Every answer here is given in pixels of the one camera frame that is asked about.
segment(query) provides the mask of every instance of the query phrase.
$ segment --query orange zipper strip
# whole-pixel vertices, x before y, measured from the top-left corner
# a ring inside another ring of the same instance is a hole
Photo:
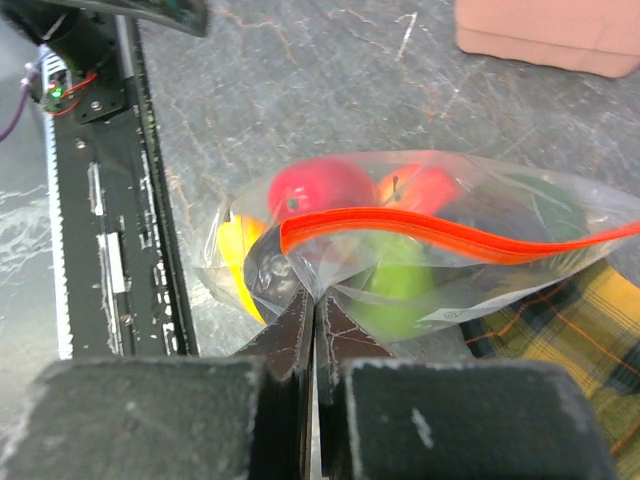
[[[280,246],[287,255],[317,236],[347,230],[381,230],[411,236],[487,263],[517,265],[640,234],[640,221],[564,243],[513,240],[442,218],[383,207],[339,208],[293,217],[282,223]]]

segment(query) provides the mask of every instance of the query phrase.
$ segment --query white scratch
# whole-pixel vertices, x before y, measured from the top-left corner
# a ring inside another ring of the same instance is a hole
[[[407,30],[404,32],[402,45],[400,45],[400,50],[398,50],[398,54],[396,55],[396,62],[400,61],[400,59],[402,58],[402,54],[404,53],[404,49],[407,48],[407,43],[409,43],[409,37],[411,36],[411,32],[413,31],[413,26],[416,24],[416,18],[418,18],[418,12],[413,12],[411,15],[403,15],[398,18],[396,22],[399,22],[406,17],[411,17],[411,21],[409,22]]]
[[[435,444],[433,443],[433,438],[431,438],[431,427],[417,408],[411,410],[411,421],[418,429],[418,436],[420,440],[422,440],[422,443],[424,443],[424,446],[433,448]]]

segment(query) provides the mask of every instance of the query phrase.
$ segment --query eggplant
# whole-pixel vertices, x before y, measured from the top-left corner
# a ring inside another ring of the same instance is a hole
[[[265,232],[244,260],[244,283],[262,319],[273,323],[301,286],[280,248],[280,227]]]

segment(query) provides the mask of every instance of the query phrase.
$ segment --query clear ziplock bag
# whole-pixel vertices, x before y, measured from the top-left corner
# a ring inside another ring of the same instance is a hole
[[[382,343],[490,314],[640,232],[640,199],[439,151],[334,155],[252,181],[198,237],[201,280],[268,324],[328,289]]]

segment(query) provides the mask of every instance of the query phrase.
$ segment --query yellow and green plaid cloth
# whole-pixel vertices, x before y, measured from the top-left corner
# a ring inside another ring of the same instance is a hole
[[[479,358],[547,360],[582,387],[624,479],[640,479],[640,289],[606,261],[463,325]]]

